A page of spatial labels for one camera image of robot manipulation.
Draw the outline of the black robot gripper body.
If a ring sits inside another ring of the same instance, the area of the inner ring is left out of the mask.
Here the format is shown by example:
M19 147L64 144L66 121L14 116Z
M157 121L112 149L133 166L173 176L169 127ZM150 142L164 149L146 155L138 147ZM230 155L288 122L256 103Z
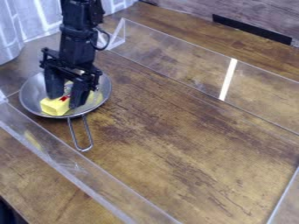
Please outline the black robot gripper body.
M89 90L94 90L98 84L98 76L102 74L94 67L98 32L94 28L77 30L66 25L60 27L60 49L52 50L47 47L41 49L42 59L39 67L56 68L65 81L74 81L76 78L90 81Z

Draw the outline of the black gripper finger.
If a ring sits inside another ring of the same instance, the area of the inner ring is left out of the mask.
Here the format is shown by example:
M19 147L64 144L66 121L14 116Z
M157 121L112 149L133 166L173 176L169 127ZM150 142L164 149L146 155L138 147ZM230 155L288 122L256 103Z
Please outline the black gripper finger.
M49 99L56 99L64 94L64 77L56 68L43 69L45 91Z
M74 109L85 104L89 96L90 81L88 79L76 78L69 94L69 108Z

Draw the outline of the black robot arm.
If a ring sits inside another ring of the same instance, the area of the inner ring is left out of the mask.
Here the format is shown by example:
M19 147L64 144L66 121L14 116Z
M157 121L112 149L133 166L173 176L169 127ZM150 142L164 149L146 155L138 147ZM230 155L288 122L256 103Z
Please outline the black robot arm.
M64 94L65 81L72 82L69 108L84 105L89 92L97 89L102 74L93 66L97 47L98 28L105 14L100 0L60 0L60 50L41 49L43 82L50 99Z

